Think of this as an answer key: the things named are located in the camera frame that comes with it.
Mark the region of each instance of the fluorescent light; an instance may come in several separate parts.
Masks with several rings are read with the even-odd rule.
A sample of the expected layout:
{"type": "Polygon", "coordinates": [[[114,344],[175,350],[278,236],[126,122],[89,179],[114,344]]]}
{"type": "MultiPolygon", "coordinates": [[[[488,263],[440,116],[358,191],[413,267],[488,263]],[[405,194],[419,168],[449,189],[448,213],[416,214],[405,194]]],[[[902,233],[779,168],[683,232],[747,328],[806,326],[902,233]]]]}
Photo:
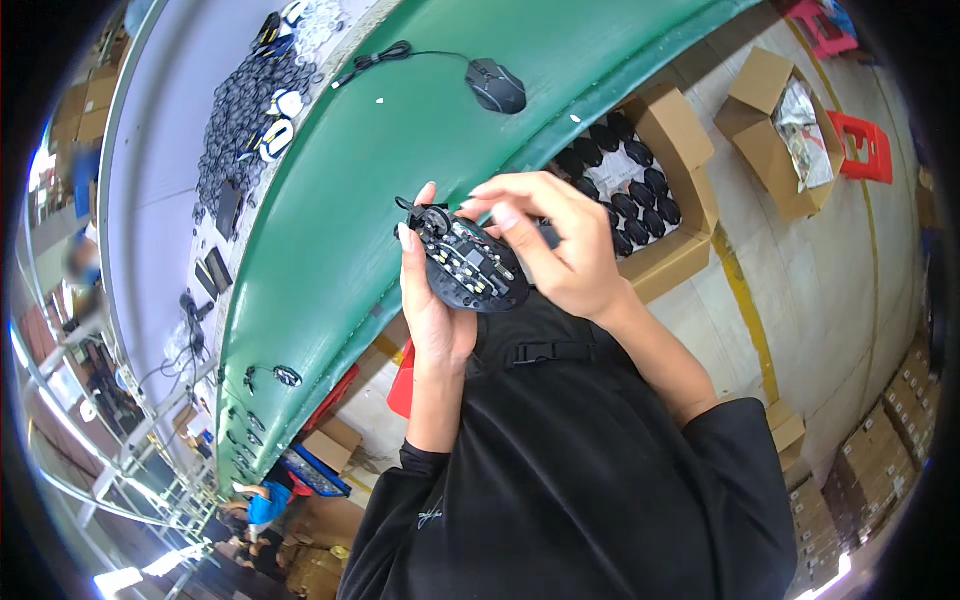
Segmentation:
{"type": "Polygon", "coordinates": [[[138,492],[142,493],[145,497],[153,500],[155,503],[159,504],[159,505],[162,506],[163,508],[165,508],[165,509],[166,509],[166,508],[170,508],[170,504],[169,504],[166,500],[164,500],[164,499],[161,498],[160,496],[156,495],[156,492],[154,492],[153,490],[151,490],[151,489],[148,488],[147,486],[143,485],[142,483],[140,483],[140,482],[137,481],[136,479],[133,479],[132,477],[124,477],[124,481],[126,481],[128,484],[130,484],[130,487],[131,487],[131,488],[134,488],[134,489],[137,490],[138,492]]]}
{"type": "Polygon", "coordinates": [[[13,342],[13,351],[16,352],[16,358],[20,361],[20,366],[26,369],[29,364],[27,349],[23,345],[23,340],[21,340],[20,336],[16,334],[16,331],[13,330],[12,325],[10,327],[10,339],[13,342]]]}
{"type": "Polygon", "coordinates": [[[203,551],[204,544],[197,543],[182,550],[167,552],[155,563],[144,567],[143,572],[154,577],[163,577],[187,559],[199,560],[203,551]]]}
{"type": "Polygon", "coordinates": [[[112,573],[104,573],[93,578],[93,583],[97,585],[105,598],[116,597],[116,592],[121,589],[135,586],[143,581],[143,575],[136,567],[123,568],[112,573]]]}

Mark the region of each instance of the red stool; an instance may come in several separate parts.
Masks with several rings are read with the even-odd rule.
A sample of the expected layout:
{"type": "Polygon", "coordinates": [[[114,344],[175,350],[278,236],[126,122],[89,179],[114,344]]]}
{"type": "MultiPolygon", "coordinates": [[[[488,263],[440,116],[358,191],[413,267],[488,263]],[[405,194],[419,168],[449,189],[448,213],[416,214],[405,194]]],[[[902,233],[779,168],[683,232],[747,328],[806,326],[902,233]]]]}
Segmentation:
{"type": "Polygon", "coordinates": [[[894,166],[890,158],[890,138],[870,121],[857,119],[841,112],[828,110],[830,121],[837,130],[841,143],[845,135],[852,135],[856,149],[866,151],[866,162],[850,160],[844,155],[840,173],[848,180],[873,180],[881,183],[894,182],[894,166]]]}
{"type": "Polygon", "coordinates": [[[845,34],[827,20],[827,16],[816,0],[802,0],[786,15],[803,22],[809,33],[810,50],[819,60],[828,59],[859,46],[855,37],[845,34]]]}
{"type": "Polygon", "coordinates": [[[394,378],[394,385],[387,395],[387,406],[405,419],[410,419],[410,405],[414,401],[414,357],[417,349],[414,341],[407,340],[403,346],[403,362],[394,378]]]}

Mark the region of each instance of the disassembled mouse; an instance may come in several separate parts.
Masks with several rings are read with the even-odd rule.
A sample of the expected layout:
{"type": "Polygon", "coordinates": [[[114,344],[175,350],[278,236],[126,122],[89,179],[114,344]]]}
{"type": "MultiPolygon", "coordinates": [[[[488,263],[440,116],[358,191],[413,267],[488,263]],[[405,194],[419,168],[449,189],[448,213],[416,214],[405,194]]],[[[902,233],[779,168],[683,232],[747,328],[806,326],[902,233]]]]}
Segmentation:
{"type": "Polygon", "coordinates": [[[407,227],[420,236],[427,281],[447,306],[496,313],[527,301],[530,284],[509,246],[451,214],[446,204],[414,206],[397,196],[396,205],[407,211],[407,227]]]}

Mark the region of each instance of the mouse cable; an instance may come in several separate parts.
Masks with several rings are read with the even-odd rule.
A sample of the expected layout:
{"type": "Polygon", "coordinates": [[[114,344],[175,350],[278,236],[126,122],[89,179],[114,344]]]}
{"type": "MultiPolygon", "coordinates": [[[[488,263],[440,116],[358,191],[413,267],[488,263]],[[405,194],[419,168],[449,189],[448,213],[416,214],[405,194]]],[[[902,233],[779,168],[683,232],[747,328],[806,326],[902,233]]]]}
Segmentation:
{"type": "Polygon", "coordinates": [[[353,78],[355,78],[357,75],[360,75],[370,67],[374,66],[375,64],[379,64],[380,62],[383,62],[385,60],[404,60],[410,57],[421,56],[424,54],[435,54],[440,56],[456,57],[458,59],[466,60],[467,63],[472,62],[472,60],[456,52],[442,52],[440,50],[411,52],[411,50],[413,50],[413,48],[410,46],[410,42],[406,40],[401,40],[396,44],[394,44],[393,46],[387,48],[383,52],[380,52],[377,54],[371,54],[371,55],[364,55],[362,57],[357,57],[353,59],[354,71],[347,73],[337,81],[333,82],[333,84],[331,84],[330,87],[332,87],[333,89],[337,89],[338,87],[343,87],[344,85],[350,83],[353,80],[353,78]]]}

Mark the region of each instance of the white floor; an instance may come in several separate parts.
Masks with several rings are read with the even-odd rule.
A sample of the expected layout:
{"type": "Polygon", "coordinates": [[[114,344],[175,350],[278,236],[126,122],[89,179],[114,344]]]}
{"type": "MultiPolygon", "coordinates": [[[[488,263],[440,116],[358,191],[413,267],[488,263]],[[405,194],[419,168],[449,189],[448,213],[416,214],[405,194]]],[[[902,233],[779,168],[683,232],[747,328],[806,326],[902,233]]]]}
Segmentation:
{"type": "MultiPolygon", "coordinates": [[[[822,67],[840,107],[787,23],[762,4],[691,47],[644,84],[676,84],[713,141],[716,153],[708,168],[720,222],[762,322],[780,398],[807,421],[804,460],[819,474],[825,474],[835,448],[900,363],[919,319],[922,276],[913,202],[917,159],[905,102],[882,68],[843,59],[825,60],[822,67]],[[713,115],[754,45],[794,61],[827,109],[872,121],[889,135],[894,184],[867,183],[874,237],[860,182],[844,178],[820,214],[784,222],[713,125],[713,115]]],[[[715,252],[711,250],[705,270],[651,302],[650,309],[708,369],[718,395],[767,400],[759,355],[715,252]]],[[[407,337],[402,318],[385,335],[402,348],[407,337]]],[[[406,421],[386,405],[396,365],[371,348],[359,366],[361,376],[339,415],[363,434],[369,453],[361,457],[364,467],[376,471],[396,461],[406,421]]],[[[375,482],[375,473],[359,468],[355,474],[365,487],[375,482]]],[[[357,495],[363,504],[366,495],[357,495]]]]}

